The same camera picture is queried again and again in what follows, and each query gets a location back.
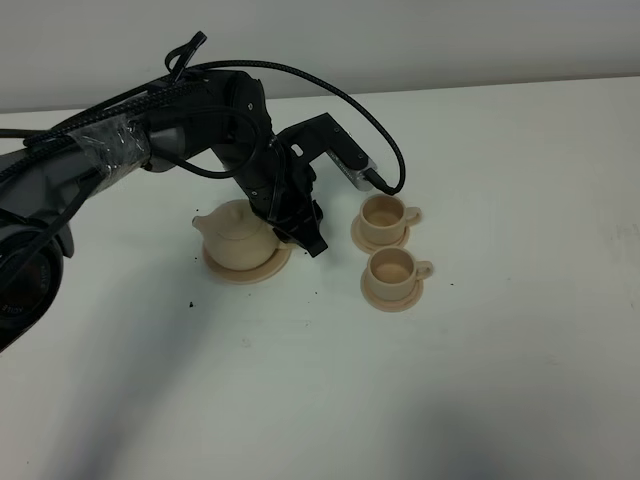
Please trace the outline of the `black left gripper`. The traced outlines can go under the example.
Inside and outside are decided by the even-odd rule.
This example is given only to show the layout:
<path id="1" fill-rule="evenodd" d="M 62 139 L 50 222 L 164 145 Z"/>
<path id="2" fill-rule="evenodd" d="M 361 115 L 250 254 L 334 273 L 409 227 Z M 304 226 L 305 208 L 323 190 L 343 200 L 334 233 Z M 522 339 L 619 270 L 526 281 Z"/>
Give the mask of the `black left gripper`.
<path id="1" fill-rule="evenodd" d="M 234 180 L 252 210 L 283 244 L 317 257 L 328 245 L 320 233 L 320 207 L 312 198 L 315 171 L 288 144 L 252 151 L 249 144 L 234 146 Z"/>

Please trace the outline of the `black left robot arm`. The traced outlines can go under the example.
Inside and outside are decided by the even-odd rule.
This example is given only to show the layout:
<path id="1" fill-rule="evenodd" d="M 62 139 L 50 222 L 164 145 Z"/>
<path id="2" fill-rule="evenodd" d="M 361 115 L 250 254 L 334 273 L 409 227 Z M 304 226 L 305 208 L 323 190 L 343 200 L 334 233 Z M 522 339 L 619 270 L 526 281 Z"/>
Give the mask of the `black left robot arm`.
<path id="1" fill-rule="evenodd" d="M 327 247 L 316 178 L 275 133 L 262 83 L 241 71 L 185 73 L 140 87 L 56 129 L 28 134 L 1 158 L 1 343 L 9 346 L 51 307 L 71 219 L 136 170 L 179 167 L 231 178 L 277 237 L 311 255 Z"/>

